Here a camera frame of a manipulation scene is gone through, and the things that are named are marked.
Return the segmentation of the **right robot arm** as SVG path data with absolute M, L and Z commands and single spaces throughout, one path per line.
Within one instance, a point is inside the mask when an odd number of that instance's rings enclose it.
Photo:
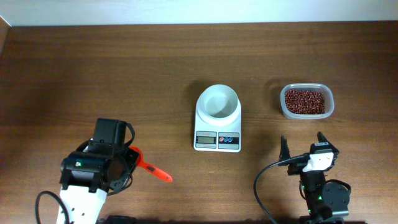
M 334 167 L 340 152 L 321 132 L 317 138 L 309 152 L 291 157 L 287 140 L 281 137 L 279 162 L 288 168 L 288 175 L 300 177 L 299 192 L 306 201 L 308 215 L 301 216 L 299 223 L 343 223 L 349 215 L 351 186 L 326 179 L 325 173 Z

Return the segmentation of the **white round bowl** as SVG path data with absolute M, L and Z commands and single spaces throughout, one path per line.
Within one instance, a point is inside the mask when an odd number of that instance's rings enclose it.
M 214 119 L 227 119 L 241 112 L 241 104 L 236 92 L 226 85 L 208 87 L 198 99 L 204 114 Z

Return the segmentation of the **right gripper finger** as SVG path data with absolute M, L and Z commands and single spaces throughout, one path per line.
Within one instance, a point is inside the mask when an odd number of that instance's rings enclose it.
M 334 154 L 339 154 L 340 153 L 339 150 L 334 145 L 332 145 L 332 143 L 329 140 L 327 140 L 327 138 L 323 135 L 323 133 L 321 131 L 319 131 L 317 133 L 317 138 L 318 138 L 318 142 L 319 143 L 327 142 L 328 145 L 331 147 L 331 150 L 333 151 Z
M 280 153 L 278 166 L 286 166 L 287 160 L 291 158 L 287 140 L 284 136 L 280 137 Z

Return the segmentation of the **white kitchen scale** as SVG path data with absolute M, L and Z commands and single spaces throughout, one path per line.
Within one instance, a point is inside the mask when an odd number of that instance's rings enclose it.
M 242 149 L 241 112 L 234 119 L 206 116 L 197 101 L 193 148 L 197 151 L 239 152 Z

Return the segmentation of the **clear plastic container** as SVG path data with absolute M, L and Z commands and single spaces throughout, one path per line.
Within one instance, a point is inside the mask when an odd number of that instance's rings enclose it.
M 331 90 L 319 83 L 285 86 L 280 93 L 280 105 L 287 119 L 324 119 L 335 110 Z

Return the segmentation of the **red beans in container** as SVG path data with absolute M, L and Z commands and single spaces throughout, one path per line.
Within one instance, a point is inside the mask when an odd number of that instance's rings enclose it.
M 286 107 L 291 113 L 325 113 L 325 98 L 320 92 L 308 90 L 289 90 L 285 92 L 284 98 Z

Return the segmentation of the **orange measuring scoop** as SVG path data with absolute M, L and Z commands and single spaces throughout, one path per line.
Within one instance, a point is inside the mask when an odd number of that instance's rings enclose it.
M 145 162 L 144 161 L 144 155 L 143 155 L 142 151 L 138 147 L 130 146 L 129 148 L 139 154 L 139 157 L 138 157 L 137 162 L 136 162 L 136 166 L 137 167 L 143 168 L 144 170 L 146 170 L 147 172 L 149 172 L 153 176 L 157 177 L 158 179 L 163 180 L 164 182 L 168 182 L 168 183 L 173 182 L 173 178 L 171 177 L 171 175 L 169 175 L 168 173 L 166 173 L 162 169 L 159 169 L 158 167 L 153 166 L 152 164 Z

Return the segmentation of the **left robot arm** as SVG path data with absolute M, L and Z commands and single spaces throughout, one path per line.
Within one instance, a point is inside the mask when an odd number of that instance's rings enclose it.
M 129 146 L 135 137 L 131 124 L 97 119 L 94 136 L 61 163 L 62 186 L 57 223 L 96 223 L 107 197 L 126 190 L 139 154 Z

